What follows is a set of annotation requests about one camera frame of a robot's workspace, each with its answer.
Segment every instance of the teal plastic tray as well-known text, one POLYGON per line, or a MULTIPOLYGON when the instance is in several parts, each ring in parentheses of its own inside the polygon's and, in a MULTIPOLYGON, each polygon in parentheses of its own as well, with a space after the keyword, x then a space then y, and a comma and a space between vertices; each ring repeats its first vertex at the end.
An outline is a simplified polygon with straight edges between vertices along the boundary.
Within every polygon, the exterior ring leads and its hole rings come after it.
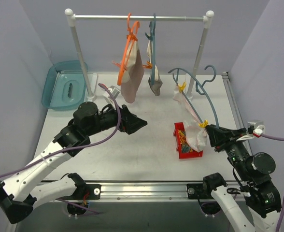
POLYGON ((85 87, 78 60, 57 63, 46 77, 42 105, 54 110, 77 109, 84 102, 85 87))

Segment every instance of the orange hanger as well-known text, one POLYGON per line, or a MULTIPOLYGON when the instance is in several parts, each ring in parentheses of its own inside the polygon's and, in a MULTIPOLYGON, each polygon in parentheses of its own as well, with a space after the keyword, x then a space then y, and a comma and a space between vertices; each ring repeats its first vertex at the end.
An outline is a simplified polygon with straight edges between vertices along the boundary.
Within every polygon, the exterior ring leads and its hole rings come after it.
POLYGON ((134 41, 138 41, 137 34, 138 34, 139 27, 140 27, 140 22, 139 21, 134 22, 134 24, 130 28, 130 24, 129 24, 130 16, 131 16, 131 13, 128 14, 128 18, 127 18, 127 31, 129 31, 129 34, 127 35, 127 43, 126 43, 126 46, 125 46, 122 62, 120 64, 113 62, 116 66, 118 66, 120 68, 119 73, 118 73, 118 79, 117 79, 117 84, 119 86, 122 83, 124 71, 127 70, 127 64, 128 64, 128 60, 129 60, 129 57, 130 57, 130 54, 131 54, 131 51, 132 51, 132 48, 133 48, 133 45, 134 45, 134 41), (130 50, 129 50, 129 53, 128 53, 128 58, 126 59, 126 53, 127 53, 129 44, 132 40, 134 40, 134 41, 131 43, 130 50))

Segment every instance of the bolt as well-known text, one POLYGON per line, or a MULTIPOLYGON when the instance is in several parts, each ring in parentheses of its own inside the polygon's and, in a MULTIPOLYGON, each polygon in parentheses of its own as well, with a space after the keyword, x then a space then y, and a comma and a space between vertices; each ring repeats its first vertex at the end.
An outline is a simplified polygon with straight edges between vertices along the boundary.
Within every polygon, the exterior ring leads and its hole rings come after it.
POLYGON ((100 194, 100 189, 99 188, 94 189, 94 194, 95 196, 98 196, 100 194))
POLYGON ((188 189, 188 193, 189 193, 190 195, 193 195, 193 194, 195 193, 194 188, 189 188, 189 189, 188 189))

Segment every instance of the metal rod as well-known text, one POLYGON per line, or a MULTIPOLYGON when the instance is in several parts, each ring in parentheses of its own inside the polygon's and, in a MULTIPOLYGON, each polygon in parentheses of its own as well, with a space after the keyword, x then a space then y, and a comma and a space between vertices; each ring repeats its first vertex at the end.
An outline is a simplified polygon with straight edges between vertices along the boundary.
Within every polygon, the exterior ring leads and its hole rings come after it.
POLYGON ((87 92, 88 92, 87 99, 93 100, 95 98, 95 94, 92 92, 91 85, 90 85, 90 82, 89 82, 89 79, 88 79, 87 68, 85 66, 83 54, 82 54, 82 51, 81 51, 78 33, 76 32, 75 19, 74 19, 73 11, 71 9, 66 9, 65 14, 67 16, 68 24, 69 24, 69 27, 71 29, 71 34, 72 34, 72 37, 73 37, 76 53, 78 55, 78 58, 79 58, 79 61, 80 61, 80 64, 81 64, 83 77, 84 77, 84 80, 85 80, 85 83, 86 83, 86 88, 87 88, 87 92))
MULTIPOLYGON (((192 74, 193 74, 194 77, 196 77, 196 75, 197 75, 197 71, 198 71, 200 60, 201 60, 201 57, 202 57, 203 48, 204 48, 204 44, 205 44, 206 35, 208 33, 208 30, 209 30, 208 28, 204 28, 203 32, 202 32, 201 41, 200 41, 199 49, 198 49, 195 64, 194 64, 194 69, 192 71, 192 74)), ((195 82, 194 79, 191 78, 189 85, 188 85, 188 90, 187 90, 187 96, 188 97, 192 96, 192 89, 194 87, 194 82, 195 82)))
MULTIPOLYGON (((205 17, 203 18, 204 28, 203 28, 203 32, 202 32, 202 36, 201 36, 201 40, 200 40, 200 45, 199 45, 199 49, 198 49, 195 64, 194 64, 194 69, 192 71, 192 74, 193 74, 194 77, 196 77, 196 75, 197 75, 197 71, 198 71, 198 68, 199 68, 199 64, 200 64, 200 60, 201 60, 201 57, 202 57, 203 48, 204 48, 204 44, 205 44, 205 40, 206 40, 206 35, 208 34, 208 30, 211 26, 211 22, 212 22, 213 17, 214 17, 214 12, 208 11, 205 14, 205 17)), ((189 85, 188 85, 188 91, 186 93, 188 98, 192 98, 192 88, 194 87, 194 82, 195 82, 194 79, 191 78, 189 85)))
MULTIPOLYGON (((74 15, 75 19, 97 19, 97 20, 127 20, 128 15, 74 15)), ((154 16, 130 16, 130 19, 139 21, 150 21, 154 16)), ((156 16, 156 21, 196 21, 203 22, 203 17, 186 17, 186 16, 156 16)))

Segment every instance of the gray cloth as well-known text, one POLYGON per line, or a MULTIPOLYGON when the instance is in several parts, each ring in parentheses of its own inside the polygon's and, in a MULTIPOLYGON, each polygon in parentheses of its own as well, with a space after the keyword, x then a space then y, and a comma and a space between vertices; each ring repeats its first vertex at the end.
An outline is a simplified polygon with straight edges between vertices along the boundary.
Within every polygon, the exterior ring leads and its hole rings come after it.
POLYGON ((160 79, 160 75, 158 74, 158 80, 155 80, 153 85, 151 85, 151 77, 148 78, 148 84, 151 88, 151 91, 155 94, 155 96, 159 96, 160 95, 160 87, 162 86, 162 81, 160 79))

